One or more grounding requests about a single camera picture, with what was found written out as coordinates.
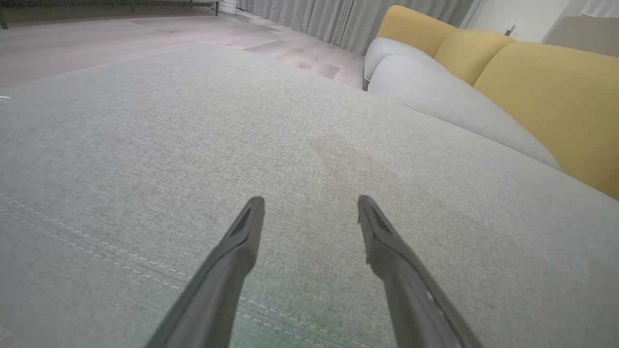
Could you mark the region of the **grey pleated curtain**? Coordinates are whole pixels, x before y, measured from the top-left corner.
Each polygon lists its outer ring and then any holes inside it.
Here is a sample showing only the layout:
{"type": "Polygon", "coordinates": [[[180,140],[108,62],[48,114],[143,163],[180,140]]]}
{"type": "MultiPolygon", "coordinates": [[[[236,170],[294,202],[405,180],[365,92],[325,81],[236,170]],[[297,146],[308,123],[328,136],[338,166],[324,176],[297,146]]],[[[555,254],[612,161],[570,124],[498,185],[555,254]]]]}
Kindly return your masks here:
{"type": "Polygon", "coordinates": [[[447,24],[468,24],[481,0],[236,0],[239,10],[365,54],[391,6],[404,6],[447,24]]]}

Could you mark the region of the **small yellow sofa back cushion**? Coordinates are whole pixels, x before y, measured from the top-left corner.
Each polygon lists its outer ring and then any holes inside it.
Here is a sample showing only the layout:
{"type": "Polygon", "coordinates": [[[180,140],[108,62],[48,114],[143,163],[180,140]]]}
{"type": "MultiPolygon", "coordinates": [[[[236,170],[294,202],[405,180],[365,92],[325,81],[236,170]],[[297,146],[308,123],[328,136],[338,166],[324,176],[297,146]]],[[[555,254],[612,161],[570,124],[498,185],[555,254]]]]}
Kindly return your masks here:
{"type": "Polygon", "coordinates": [[[459,28],[404,6],[387,9],[376,35],[420,49],[435,57],[446,38],[459,28]]]}

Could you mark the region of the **large grey fabric ottoman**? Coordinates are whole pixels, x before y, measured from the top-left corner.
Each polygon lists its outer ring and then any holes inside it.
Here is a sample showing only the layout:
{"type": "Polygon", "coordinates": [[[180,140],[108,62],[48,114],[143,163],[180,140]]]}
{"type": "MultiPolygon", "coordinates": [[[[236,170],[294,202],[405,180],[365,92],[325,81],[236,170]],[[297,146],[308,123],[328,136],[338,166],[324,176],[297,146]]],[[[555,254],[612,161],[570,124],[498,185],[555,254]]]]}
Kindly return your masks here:
{"type": "Polygon", "coordinates": [[[485,348],[619,348],[619,201],[404,105],[204,47],[0,90],[0,327],[143,348],[253,196],[230,348],[396,348],[371,196],[485,348]]]}

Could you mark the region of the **beige box cabinet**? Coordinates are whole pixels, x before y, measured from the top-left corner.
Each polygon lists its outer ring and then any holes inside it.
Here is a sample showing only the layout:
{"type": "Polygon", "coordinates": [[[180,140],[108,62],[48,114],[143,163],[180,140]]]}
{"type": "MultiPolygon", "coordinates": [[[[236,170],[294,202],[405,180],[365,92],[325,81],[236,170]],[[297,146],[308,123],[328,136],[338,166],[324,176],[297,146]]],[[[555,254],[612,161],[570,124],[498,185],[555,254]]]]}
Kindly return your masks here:
{"type": "Polygon", "coordinates": [[[563,17],[543,42],[619,58],[619,18],[563,17]]]}

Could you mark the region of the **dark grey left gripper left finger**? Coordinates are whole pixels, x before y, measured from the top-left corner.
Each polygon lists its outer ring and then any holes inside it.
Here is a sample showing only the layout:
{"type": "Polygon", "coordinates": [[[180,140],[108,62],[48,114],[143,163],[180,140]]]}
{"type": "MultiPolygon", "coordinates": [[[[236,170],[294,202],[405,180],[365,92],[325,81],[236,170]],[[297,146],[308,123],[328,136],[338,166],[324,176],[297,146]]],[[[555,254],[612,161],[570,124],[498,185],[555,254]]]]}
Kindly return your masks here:
{"type": "Polygon", "coordinates": [[[257,260],[264,216],[265,200],[250,198],[145,348],[229,348],[243,283],[257,260]]]}

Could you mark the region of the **long grey sofa seat cushion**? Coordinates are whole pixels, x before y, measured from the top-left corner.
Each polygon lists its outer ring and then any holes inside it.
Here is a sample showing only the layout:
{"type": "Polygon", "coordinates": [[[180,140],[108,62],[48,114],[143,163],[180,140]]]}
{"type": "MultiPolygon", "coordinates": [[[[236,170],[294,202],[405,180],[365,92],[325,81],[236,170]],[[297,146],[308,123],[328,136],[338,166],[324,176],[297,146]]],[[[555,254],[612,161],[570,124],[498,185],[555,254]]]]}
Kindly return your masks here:
{"type": "Polygon", "coordinates": [[[374,70],[368,90],[560,168],[524,126],[437,62],[390,55],[374,70]]]}

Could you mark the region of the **short pale grey seat cushion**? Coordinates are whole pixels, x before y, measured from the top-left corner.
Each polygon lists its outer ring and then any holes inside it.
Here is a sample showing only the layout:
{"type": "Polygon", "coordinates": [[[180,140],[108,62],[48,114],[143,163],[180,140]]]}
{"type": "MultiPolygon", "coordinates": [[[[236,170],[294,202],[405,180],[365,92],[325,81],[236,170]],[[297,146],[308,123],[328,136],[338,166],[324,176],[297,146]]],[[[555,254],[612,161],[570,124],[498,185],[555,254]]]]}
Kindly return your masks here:
{"type": "Polygon", "coordinates": [[[444,66],[435,61],[430,55],[427,55],[427,53],[422,50],[396,40],[379,37],[375,38],[370,43],[365,54],[363,68],[364,80],[367,82],[371,81],[372,75],[378,67],[378,64],[391,55],[411,58],[415,62],[421,62],[425,66],[446,71],[444,66]]]}

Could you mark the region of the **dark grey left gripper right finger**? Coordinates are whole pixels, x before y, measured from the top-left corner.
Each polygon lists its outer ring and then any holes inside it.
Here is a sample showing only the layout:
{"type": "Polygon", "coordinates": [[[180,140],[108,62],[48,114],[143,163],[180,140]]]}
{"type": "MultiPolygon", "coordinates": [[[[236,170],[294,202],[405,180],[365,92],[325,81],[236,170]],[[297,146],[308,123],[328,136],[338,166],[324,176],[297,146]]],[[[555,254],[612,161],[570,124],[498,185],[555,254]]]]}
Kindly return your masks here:
{"type": "Polygon", "coordinates": [[[358,198],[367,264],[382,280],[398,348],[483,348],[374,199],[358,198]]]}

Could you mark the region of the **medium yellow sofa back cushion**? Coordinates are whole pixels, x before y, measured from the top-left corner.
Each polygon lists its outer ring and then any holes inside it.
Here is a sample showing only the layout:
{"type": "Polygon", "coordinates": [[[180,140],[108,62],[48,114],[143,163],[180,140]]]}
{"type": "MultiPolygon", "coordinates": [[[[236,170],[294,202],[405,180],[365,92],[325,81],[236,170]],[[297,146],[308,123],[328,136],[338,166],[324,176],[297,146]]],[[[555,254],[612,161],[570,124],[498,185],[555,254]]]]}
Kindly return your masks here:
{"type": "Polygon", "coordinates": [[[459,29],[445,38],[434,59],[452,75],[473,86],[488,63],[516,39],[473,29],[459,29]]]}

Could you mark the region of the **white sheer window curtain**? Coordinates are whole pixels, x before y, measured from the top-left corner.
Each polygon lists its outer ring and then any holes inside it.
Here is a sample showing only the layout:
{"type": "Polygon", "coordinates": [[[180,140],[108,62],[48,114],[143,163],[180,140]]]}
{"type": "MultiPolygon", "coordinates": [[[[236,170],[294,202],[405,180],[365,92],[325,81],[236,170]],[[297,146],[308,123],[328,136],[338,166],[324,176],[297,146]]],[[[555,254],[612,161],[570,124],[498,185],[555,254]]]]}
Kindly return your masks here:
{"type": "Polygon", "coordinates": [[[579,16],[619,18],[619,0],[588,0],[579,16]]]}

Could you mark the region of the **large yellow sofa back cushion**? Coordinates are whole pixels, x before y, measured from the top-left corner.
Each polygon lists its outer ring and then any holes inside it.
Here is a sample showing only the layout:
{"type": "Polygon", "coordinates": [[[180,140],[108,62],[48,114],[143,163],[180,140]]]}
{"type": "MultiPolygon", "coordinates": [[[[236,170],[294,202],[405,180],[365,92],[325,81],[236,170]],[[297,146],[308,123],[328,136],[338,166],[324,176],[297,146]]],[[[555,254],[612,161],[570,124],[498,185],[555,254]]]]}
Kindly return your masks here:
{"type": "Polygon", "coordinates": [[[474,88],[566,174],[619,200],[619,58],[517,42],[488,63],[474,88]]]}

